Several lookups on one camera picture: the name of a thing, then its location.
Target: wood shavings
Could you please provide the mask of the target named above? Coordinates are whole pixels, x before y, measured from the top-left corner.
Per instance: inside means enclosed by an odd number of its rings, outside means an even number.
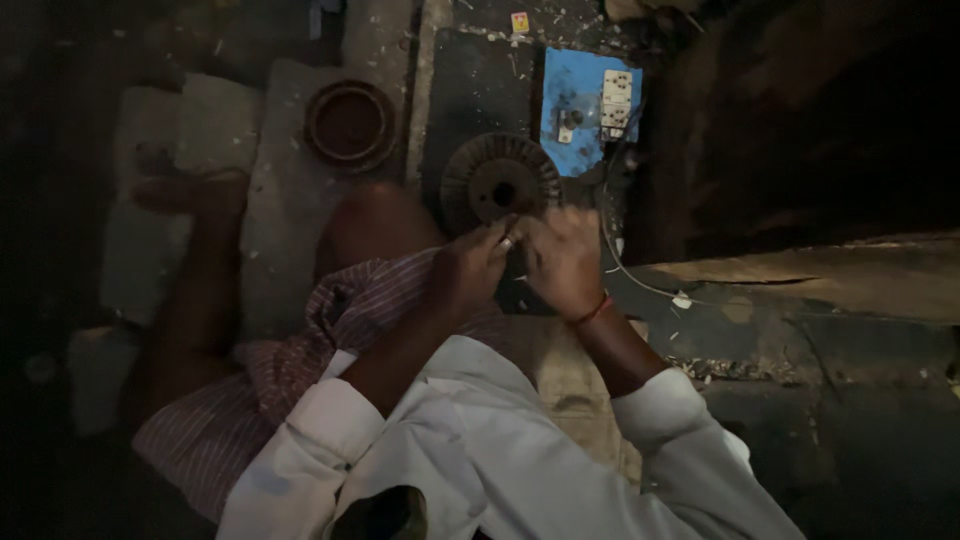
[[[677,296],[679,296],[680,298],[673,299],[674,306],[679,307],[680,309],[690,309],[690,306],[693,306],[693,303],[687,300],[687,298],[689,297],[686,296],[685,292],[677,291]]]

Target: debris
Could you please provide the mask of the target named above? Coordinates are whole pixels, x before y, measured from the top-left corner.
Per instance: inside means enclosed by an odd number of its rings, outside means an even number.
[[[679,296],[680,298],[673,299],[674,306],[679,307],[680,309],[690,309],[690,306],[693,306],[693,303],[687,300],[687,298],[689,297],[686,296],[685,292],[677,291],[677,296]]]
[[[527,16],[527,12],[510,13],[510,23],[514,27],[515,35],[530,32],[530,17]]]

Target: knee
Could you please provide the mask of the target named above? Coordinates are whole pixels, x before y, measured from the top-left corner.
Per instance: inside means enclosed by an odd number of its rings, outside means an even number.
[[[355,187],[334,210],[331,222],[343,224],[395,207],[409,194],[399,184],[377,181]]]

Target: wrist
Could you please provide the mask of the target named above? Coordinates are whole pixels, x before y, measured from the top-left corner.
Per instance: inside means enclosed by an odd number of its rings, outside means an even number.
[[[420,302],[417,309],[424,319],[436,321],[438,325],[449,328],[451,333],[469,317],[469,309],[463,303],[448,297],[427,296]]]
[[[576,303],[574,307],[569,307],[564,310],[558,309],[557,311],[567,323],[576,323],[586,317],[589,317],[606,301],[607,292],[602,288],[597,288],[586,295],[582,301]]]

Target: metal plate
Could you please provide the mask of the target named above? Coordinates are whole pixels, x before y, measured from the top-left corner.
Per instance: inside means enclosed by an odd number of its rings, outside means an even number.
[[[456,236],[564,201],[553,161],[537,143],[511,134],[480,135],[460,147],[446,166],[440,195],[444,224]]]

